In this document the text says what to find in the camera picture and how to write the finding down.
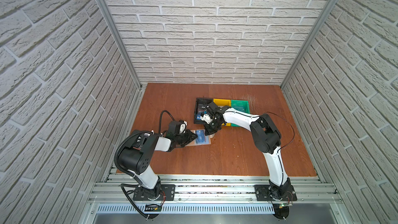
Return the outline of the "blue credit card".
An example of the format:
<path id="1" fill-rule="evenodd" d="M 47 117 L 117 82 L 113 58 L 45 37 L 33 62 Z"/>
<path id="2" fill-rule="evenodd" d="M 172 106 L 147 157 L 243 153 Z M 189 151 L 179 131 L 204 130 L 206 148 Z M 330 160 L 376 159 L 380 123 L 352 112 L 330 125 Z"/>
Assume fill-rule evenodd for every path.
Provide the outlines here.
<path id="1" fill-rule="evenodd" d="M 198 138 L 195 140 L 196 145 L 208 145 L 210 144 L 210 139 L 205 135 L 205 130 L 195 130 Z"/>

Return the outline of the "tan leather card holder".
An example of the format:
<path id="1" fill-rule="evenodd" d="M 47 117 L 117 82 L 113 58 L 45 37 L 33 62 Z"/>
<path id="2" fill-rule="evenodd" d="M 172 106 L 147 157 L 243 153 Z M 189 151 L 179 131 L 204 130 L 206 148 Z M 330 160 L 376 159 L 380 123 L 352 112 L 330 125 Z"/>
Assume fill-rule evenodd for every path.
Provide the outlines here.
<path id="1" fill-rule="evenodd" d="M 191 143 L 189 143 L 187 146 L 202 146 L 202 145 L 210 145 L 211 144 L 211 138 L 213 138 L 212 135 L 205 135 L 205 129 L 202 130 L 192 130 L 194 134 L 196 134 L 198 137 L 194 139 Z"/>

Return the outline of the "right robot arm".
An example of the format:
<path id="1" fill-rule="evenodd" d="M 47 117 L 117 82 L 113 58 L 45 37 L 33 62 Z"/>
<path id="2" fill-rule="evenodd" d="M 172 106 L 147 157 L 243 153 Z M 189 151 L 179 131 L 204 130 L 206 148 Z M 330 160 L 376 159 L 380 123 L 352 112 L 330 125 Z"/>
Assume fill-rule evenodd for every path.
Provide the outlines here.
<path id="1" fill-rule="evenodd" d="M 219 107 L 215 103 L 205 106 L 200 114 L 204 121 L 205 134 L 213 135 L 226 123 L 235 124 L 251 132 L 256 148 L 263 153 L 269 171 L 269 186 L 273 198 L 280 200 L 291 187 L 290 178 L 281 156 L 282 135 L 268 113 L 252 115 L 229 106 Z"/>

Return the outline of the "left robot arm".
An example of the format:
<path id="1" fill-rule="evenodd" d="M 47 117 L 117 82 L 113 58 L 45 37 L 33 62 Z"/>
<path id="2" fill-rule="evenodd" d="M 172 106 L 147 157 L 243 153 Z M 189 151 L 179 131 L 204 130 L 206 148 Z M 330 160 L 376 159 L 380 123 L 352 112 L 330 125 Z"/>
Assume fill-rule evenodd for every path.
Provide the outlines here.
<path id="1" fill-rule="evenodd" d="M 154 152 L 184 148 L 197 138 L 198 135 L 187 129 L 187 123 L 182 120 L 170 122 L 165 133 L 135 130 L 117 148 L 114 164 L 138 182 L 141 192 L 154 199 L 161 194 L 161 179 L 150 166 Z"/>

